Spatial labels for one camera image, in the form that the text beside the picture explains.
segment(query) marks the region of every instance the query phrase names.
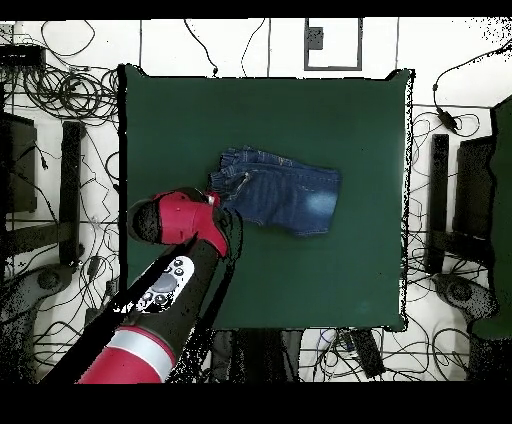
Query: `white panel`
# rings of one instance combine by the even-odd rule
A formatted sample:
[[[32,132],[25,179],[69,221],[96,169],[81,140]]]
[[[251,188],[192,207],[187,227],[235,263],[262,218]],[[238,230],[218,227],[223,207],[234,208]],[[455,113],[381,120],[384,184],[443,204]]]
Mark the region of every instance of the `white panel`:
[[[357,66],[359,19],[311,18],[310,27],[323,27],[322,50],[309,51],[309,66]]]

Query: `green tabletop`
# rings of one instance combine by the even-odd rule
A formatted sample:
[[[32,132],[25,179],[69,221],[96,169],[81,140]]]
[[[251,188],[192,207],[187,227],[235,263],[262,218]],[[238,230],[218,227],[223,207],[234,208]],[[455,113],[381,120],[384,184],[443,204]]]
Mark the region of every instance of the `green tabletop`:
[[[203,189],[228,147],[249,145],[342,176],[327,235],[247,223],[216,328],[400,327],[406,88],[389,80],[127,75],[128,203]],[[131,282],[163,250],[128,241]],[[218,283],[222,266],[216,275]]]
[[[499,311],[472,326],[474,334],[488,340],[512,339],[512,96],[491,110],[491,121],[496,134],[490,162],[496,178],[491,228],[495,263],[488,277]]]

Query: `button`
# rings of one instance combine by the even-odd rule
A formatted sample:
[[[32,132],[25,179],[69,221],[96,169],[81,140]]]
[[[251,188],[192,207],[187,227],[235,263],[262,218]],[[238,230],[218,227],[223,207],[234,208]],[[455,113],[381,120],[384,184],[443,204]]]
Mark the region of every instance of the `button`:
[[[162,305],[162,304],[164,304],[166,301],[167,301],[167,297],[166,297],[166,296],[164,296],[163,294],[157,294],[157,295],[155,296],[155,303],[156,303],[157,305]]]

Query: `red cylinder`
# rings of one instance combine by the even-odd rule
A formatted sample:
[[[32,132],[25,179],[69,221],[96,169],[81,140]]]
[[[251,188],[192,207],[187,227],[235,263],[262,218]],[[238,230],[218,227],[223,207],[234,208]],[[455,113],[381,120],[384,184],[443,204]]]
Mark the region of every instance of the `red cylinder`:
[[[163,383],[174,365],[172,351],[153,334],[138,327],[122,327],[78,383]]]

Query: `denim fabric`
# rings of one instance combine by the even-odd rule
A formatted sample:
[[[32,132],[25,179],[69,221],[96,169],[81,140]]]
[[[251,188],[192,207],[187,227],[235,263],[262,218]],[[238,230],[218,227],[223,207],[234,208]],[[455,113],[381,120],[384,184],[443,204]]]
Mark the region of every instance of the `denim fabric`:
[[[220,171],[209,179],[222,207],[236,209],[245,221],[277,225],[299,236],[329,230],[341,183],[335,170],[248,146],[224,152]]]

